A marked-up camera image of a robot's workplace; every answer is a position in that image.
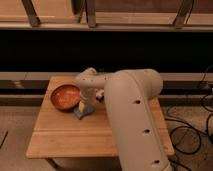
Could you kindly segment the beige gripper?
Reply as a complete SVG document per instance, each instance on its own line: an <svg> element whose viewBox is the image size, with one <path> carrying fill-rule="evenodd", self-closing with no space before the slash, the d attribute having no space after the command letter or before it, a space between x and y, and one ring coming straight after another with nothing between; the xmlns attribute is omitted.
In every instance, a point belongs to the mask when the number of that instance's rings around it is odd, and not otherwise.
<svg viewBox="0 0 213 171"><path fill-rule="evenodd" d="M81 113L85 111L86 105L93 106L96 102L96 91L94 88L84 88L80 94L81 101L79 102L78 109Z"/></svg>

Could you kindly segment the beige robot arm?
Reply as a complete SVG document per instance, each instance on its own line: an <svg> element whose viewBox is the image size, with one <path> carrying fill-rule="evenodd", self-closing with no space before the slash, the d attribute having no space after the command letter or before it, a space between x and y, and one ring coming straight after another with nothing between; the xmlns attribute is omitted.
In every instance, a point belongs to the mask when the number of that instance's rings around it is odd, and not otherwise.
<svg viewBox="0 0 213 171"><path fill-rule="evenodd" d="M163 88L157 71L136 69L99 74L88 68L75 77L74 84L81 91L81 113L93 104L96 89L104 91L122 171L173 171L149 105Z"/></svg>

